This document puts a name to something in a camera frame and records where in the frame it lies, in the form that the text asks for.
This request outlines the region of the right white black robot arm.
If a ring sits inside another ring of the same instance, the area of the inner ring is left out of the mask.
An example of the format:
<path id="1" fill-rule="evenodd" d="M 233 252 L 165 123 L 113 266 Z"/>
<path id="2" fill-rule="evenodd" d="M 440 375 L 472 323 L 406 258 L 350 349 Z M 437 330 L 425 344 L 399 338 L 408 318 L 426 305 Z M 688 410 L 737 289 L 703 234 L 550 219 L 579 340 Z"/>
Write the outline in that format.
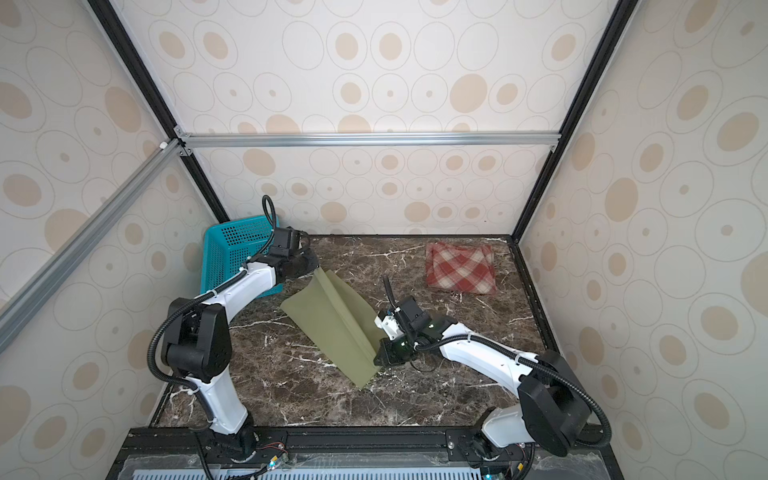
<path id="1" fill-rule="evenodd" d="M 505 388 L 518 402 L 492 408 L 472 434 L 472 448 L 492 459 L 513 444 L 533 443 L 564 457 L 575 447 L 602 449 L 613 437 L 598 402 L 557 352 L 538 355 L 503 345 L 450 316 L 433 317 L 412 296 L 397 299 L 382 278 L 388 305 L 375 319 L 386 334 L 374 363 L 394 367 L 420 355 L 435 355 L 467 366 Z"/>

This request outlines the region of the olive green skirt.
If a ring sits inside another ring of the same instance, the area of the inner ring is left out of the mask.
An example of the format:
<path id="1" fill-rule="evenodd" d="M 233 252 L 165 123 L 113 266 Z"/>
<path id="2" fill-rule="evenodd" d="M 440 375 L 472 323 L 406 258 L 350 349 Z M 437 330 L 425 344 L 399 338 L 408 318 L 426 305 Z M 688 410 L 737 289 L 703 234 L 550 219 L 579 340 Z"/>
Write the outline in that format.
<path id="1" fill-rule="evenodd" d="M 374 358 L 387 335 L 375 324 L 377 312 L 334 272 L 316 269 L 280 308 L 356 387 L 378 373 Z"/>

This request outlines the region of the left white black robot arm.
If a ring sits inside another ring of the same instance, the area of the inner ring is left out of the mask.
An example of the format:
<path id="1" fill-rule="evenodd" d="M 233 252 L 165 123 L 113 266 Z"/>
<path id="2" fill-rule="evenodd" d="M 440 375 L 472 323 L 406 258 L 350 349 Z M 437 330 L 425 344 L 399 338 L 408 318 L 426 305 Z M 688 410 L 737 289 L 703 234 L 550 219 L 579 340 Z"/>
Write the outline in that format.
<path id="1" fill-rule="evenodd" d="M 146 354 L 150 373 L 189 389 L 203 407 L 211 430 L 219 435 L 239 433 L 248 418 L 229 373 L 230 322 L 263 293 L 318 267 L 308 234 L 280 227 L 267 194 L 262 196 L 262 209 L 271 227 L 264 246 L 247 255 L 221 284 L 194 298 L 179 298 L 154 333 Z"/>

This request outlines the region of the red plaid skirt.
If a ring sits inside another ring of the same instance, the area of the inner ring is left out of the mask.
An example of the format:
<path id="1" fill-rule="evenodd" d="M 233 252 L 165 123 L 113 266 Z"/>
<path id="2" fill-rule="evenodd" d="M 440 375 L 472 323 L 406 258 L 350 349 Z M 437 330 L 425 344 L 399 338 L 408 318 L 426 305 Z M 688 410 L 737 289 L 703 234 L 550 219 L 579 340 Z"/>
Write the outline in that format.
<path id="1" fill-rule="evenodd" d="M 428 243 L 425 270 L 427 286 L 433 289 L 476 295 L 498 291 L 494 253 L 486 244 Z"/>

